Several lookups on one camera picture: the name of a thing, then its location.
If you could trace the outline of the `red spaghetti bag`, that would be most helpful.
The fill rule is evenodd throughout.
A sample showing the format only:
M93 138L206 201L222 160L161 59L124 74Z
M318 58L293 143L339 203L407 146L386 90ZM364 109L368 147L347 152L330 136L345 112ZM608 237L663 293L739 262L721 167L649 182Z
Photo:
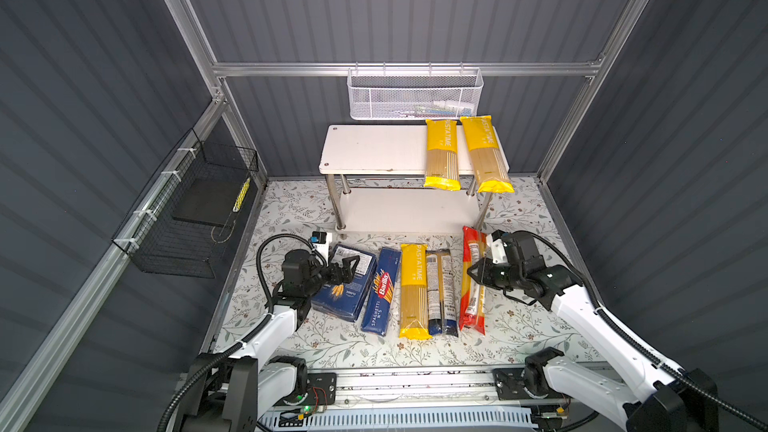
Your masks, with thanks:
M486 235L474 228L463 227L462 287L460 300L459 329L473 329L484 335L485 330L485 287L479 285L470 275L469 269L476 265L485 254Z

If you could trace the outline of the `dark blue spaghetti bag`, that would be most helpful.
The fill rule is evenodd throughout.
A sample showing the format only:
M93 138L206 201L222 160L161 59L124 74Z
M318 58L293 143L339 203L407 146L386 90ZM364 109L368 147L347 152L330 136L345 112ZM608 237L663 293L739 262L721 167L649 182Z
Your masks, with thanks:
M432 336L458 337L453 258L448 249L428 250L428 332Z

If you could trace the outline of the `yellow Pastatime spaghetti bag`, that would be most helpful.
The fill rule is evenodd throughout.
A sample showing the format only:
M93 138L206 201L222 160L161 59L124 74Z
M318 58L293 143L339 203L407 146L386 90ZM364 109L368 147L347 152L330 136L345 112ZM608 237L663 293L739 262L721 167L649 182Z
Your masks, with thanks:
M460 190L456 122L453 120L427 120L426 127L424 186L447 191Z
M460 119L480 193L514 193L490 116Z

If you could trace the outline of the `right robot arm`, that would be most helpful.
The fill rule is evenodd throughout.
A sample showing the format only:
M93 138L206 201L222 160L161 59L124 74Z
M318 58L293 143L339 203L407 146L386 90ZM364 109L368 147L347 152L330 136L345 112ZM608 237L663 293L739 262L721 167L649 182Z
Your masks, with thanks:
M624 431L716 431L717 386L699 369L684 371L616 318L569 261L549 266L530 231L490 235L464 230L463 305L485 287L522 304L540 305L577 331L618 374L609 379L555 347L529 355L519 376L503 377L502 391L522 389L533 399L576 399Z

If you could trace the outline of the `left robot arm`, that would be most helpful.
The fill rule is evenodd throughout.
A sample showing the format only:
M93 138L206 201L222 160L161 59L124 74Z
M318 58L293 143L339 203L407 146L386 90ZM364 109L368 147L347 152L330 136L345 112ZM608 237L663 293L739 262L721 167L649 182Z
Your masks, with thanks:
M260 322L224 351L198 356L157 429L266 431L261 417L309 386L306 361L277 349L303 325L322 289L354 282L360 260L355 253L333 262L310 244L287 252L283 279L267 293Z

